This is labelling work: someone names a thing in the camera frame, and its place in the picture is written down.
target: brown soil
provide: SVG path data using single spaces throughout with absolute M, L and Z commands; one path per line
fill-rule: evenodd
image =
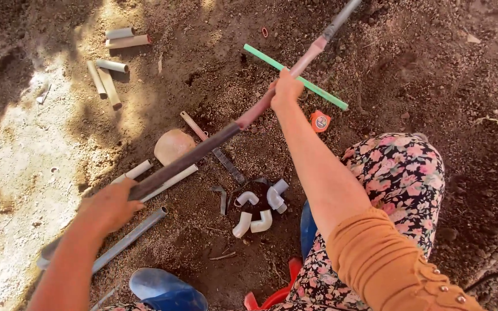
M 22 264 L 0 282 L 0 293 L 6 293 L 0 309 L 24 308 L 35 255 L 65 228 L 81 195 L 153 160 L 153 146 L 164 132 L 180 127 L 195 137 L 180 111 L 213 134 L 265 93 L 277 72 L 247 55 L 245 43 L 294 64 L 325 28 L 325 17 L 341 6 L 333 0 L 1 2 L 0 266 L 13 249 L 22 254 Z M 148 33 L 153 44 L 109 55 L 102 31 L 128 25 Z M 468 42 L 469 35 L 481 42 Z M 123 100 L 116 112 L 99 99 L 86 70 L 85 61 L 96 58 L 131 68 L 114 75 Z M 38 106 L 40 75 L 53 86 Z M 498 0 L 363 1 L 304 77 L 350 105 L 342 113 L 312 93 L 301 101 L 308 115 L 320 109 L 332 117 L 320 137 L 335 154 L 375 133 L 425 133 L 447 173 L 431 260 L 461 286 L 498 271 Z M 127 281 L 140 267 L 175 273 L 213 309 L 243 308 L 247 292 L 263 301 L 286 285 L 287 261 L 300 253 L 305 197 L 273 113 L 255 126 L 222 150 L 250 179 L 284 178 L 290 185 L 288 212 L 274 214 L 267 232 L 234 238 L 239 209 L 220 216 L 219 195 L 208 188 L 222 185 L 231 192 L 237 185 L 208 155 L 198 172 L 108 238 L 105 248 L 156 207 L 170 209 L 94 276 L 92 303 L 116 285 L 120 290 L 106 304 L 135 299 Z M 59 174 L 48 173 L 57 165 Z M 264 187 L 251 188 L 265 200 Z M 255 217 L 259 208 L 252 209 Z M 233 258 L 209 259 L 233 251 Z M 477 295 L 487 308 L 498 308 L 498 281 Z

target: green plastic rod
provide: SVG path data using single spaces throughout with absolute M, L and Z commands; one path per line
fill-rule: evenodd
M 265 55 L 265 53 L 262 53 L 261 51 L 255 49 L 254 47 L 252 47 L 252 46 L 250 46 L 248 44 L 244 45 L 244 49 L 245 49 L 245 51 L 253 54 L 254 56 L 258 57 L 261 60 L 264 60 L 270 66 L 272 66 L 272 67 L 274 67 L 274 68 L 276 68 L 278 70 L 282 70 L 285 67 L 284 65 L 280 64 L 276 60 L 273 60 L 270 57 L 268 57 L 267 55 Z M 341 99 L 335 97 L 332 94 L 329 94 L 328 92 L 326 92 L 323 89 L 317 87 L 316 85 L 312 84 L 311 82 L 303 79 L 302 77 L 297 77 L 297 80 L 301 81 L 305 85 L 306 88 L 308 88 L 309 90 L 311 90 L 311 91 L 315 92 L 316 94 L 322 96 L 322 98 L 324 98 L 328 102 L 333 103 L 334 105 L 336 105 L 337 107 L 339 107 L 339 108 L 341 108 L 343 110 L 347 109 L 348 105 L 346 103 L 344 103 Z

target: floral pants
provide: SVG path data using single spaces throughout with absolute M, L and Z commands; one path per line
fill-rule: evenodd
M 353 145 L 345 151 L 342 162 L 363 184 L 372 205 L 383 209 L 397 230 L 429 256 L 445 188 L 444 166 L 435 148 L 419 136 L 388 133 Z M 139 309 L 135 304 L 130 306 L 133 308 L 126 310 Z M 324 239 L 317 232 L 286 301 L 269 311 L 281 310 L 371 308 L 337 278 Z

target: blue rubber boot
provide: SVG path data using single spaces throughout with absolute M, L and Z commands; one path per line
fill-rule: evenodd
M 305 262 L 310 250 L 313 248 L 317 231 L 318 228 L 314 222 L 313 214 L 310 212 L 309 202 L 306 201 L 301 213 L 301 252 L 303 253 L 303 262 Z
M 130 290 L 142 303 L 160 311 L 207 311 L 207 299 L 193 286 L 161 269 L 138 269 L 129 281 Z

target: mustard sweater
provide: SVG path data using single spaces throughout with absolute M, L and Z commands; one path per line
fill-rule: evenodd
M 382 210 L 370 208 L 340 223 L 326 253 L 339 279 L 374 311 L 484 310 L 427 263 Z

